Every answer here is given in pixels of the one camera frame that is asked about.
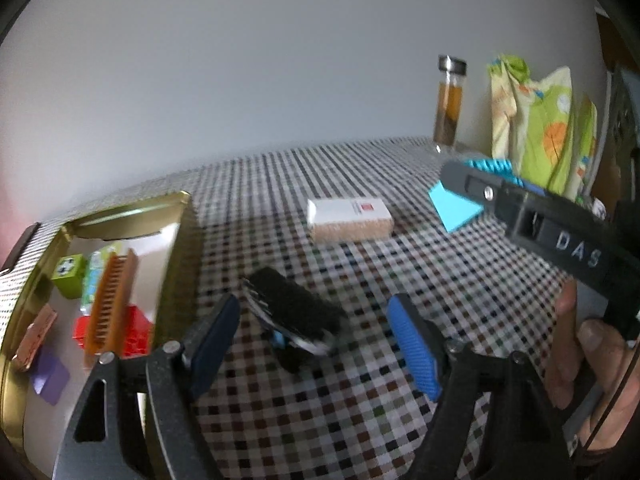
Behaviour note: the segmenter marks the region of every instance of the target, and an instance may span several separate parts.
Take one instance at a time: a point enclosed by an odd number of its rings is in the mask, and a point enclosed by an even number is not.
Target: green block
[[[82,279],[86,269],[86,260],[82,254],[72,254],[60,258],[51,281],[60,294],[68,300],[76,300],[82,296]]]

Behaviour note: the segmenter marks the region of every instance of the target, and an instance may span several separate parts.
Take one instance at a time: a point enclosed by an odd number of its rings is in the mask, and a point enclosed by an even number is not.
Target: blue sticky note
[[[484,209],[480,204],[444,189],[440,181],[431,188],[429,197],[436,206],[447,233],[466,224]]]

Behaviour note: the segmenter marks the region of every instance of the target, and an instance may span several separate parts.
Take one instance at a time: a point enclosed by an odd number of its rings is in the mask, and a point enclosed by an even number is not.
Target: screw
[[[517,365],[526,364],[527,361],[529,360],[527,356],[523,354],[523,352],[514,352],[513,354],[511,354],[511,358],[513,359],[513,362],[516,363]]]
[[[165,354],[175,354],[180,349],[180,343],[178,341],[167,341],[162,345],[162,350]]]
[[[101,354],[100,357],[98,357],[98,362],[101,365],[108,365],[111,361],[114,360],[115,357],[116,354],[114,354],[113,352],[105,352],[104,354]]]
[[[460,339],[447,339],[444,343],[444,347],[450,354],[459,354],[463,351],[465,343]]]

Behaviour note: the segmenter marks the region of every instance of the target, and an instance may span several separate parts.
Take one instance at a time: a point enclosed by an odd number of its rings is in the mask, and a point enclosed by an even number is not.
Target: table
[[[192,194],[205,230],[198,312],[227,292],[240,327],[218,380],[194,410],[227,478],[395,479],[426,432],[434,404],[416,390],[385,317],[407,292],[445,336],[477,352],[526,352],[542,371],[563,275],[515,247],[484,215],[453,234],[427,191],[447,155],[423,137],[344,142],[236,158],[145,182],[44,222],[14,272],[0,278],[0,338],[21,285],[62,222],[164,192]],[[315,246],[308,198],[377,196],[396,221],[391,240]],[[272,266],[339,302],[351,333],[334,357],[282,370],[246,307],[241,278]],[[488,396],[458,475],[477,459]]]

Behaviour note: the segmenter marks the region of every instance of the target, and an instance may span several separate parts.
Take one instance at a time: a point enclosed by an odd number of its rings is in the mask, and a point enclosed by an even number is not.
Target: human hand
[[[587,359],[604,395],[578,433],[584,444],[620,384],[633,351],[616,329],[598,319],[583,322],[576,334],[576,295],[575,280],[569,280],[556,301],[556,326],[551,356],[546,366],[545,388],[554,406],[566,408],[574,396],[574,379],[582,359]],[[639,400],[640,367],[636,367],[589,450],[605,450],[615,446]]]

